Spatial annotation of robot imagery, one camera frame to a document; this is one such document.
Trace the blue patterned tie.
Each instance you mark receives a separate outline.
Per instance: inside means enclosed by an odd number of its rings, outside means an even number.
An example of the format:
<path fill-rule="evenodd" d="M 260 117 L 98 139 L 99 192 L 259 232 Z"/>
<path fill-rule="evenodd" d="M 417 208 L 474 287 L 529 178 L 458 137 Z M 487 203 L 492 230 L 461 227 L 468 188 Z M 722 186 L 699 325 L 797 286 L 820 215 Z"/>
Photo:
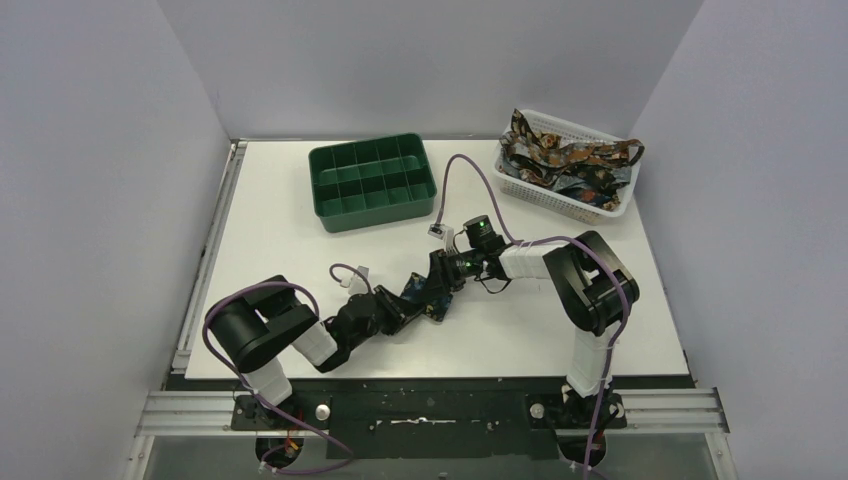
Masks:
<path fill-rule="evenodd" d="M 434 322 L 444 321 L 452 304 L 454 295 L 451 292 L 436 294 L 425 291 L 427 278 L 417 272 L 412 272 L 404 285 L 400 297 L 423 308 L 422 314 Z"/>

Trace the green compartment tray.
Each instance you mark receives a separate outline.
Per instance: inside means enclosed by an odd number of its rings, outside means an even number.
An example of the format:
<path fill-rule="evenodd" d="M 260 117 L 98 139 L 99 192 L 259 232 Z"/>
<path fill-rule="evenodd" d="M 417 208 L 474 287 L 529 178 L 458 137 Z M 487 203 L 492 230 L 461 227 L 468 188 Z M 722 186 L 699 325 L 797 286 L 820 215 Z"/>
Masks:
<path fill-rule="evenodd" d="M 416 133 L 318 147 L 308 154 L 313 206 L 340 233 L 427 216 L 437 186 Z"/>

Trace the white plastic basket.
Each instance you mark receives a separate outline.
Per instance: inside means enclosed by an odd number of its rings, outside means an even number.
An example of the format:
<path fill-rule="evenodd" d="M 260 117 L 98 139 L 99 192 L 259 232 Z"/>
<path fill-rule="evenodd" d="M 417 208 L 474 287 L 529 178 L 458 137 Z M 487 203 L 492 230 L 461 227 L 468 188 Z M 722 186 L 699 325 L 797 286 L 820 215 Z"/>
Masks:
<path fill-rule="evenodd" d="M 598 225 L 626 211 L 644 153 L 638 139 L 516 109 L 499 138 L 493 173 L 510 196 Z"/>

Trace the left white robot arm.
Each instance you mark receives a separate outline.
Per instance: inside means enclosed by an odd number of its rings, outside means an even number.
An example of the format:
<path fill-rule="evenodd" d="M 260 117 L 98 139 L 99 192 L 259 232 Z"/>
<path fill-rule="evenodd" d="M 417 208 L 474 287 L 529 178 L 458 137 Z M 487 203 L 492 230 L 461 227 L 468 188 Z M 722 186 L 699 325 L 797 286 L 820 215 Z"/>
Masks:
<path fill-rule="evenodd" d="M 351 295 L 335 315 L 322 320 L 314 296 L 278 275 L 216 302 L 201 336 L 210 353 L 260 397 L 259 420 L 280 430 L 296 414 L 281 352 L 292 347 L 326 373 L 346 363 L 367 340 L 400 332 L 424 311 L 424 304 L 377 286 L 372 293 Z"/>

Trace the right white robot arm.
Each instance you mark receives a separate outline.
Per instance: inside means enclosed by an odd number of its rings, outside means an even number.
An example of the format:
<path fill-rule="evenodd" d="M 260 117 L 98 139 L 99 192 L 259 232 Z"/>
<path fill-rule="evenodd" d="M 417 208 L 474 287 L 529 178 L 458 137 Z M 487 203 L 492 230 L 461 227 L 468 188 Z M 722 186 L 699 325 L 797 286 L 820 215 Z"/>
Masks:
<path fill-rule="evenodd" d="M 462 232 L 470 249 L 432 252 L 428 275 L 423 280 L 412 279 L 404 298 L 428 307 L 431 318 L 438 320 L 444 316 L 449 297 L 468 279 L 505 283 L 549 280 L 576 328 L 567 384 L 583 398 L 609 388 L 610 342 L 617 325 L 625 321 L 639 299 L 640 290 L 600 233 L 589 230 L 572 240 L 509 244 L 486 215 L 465 222 Z"/>

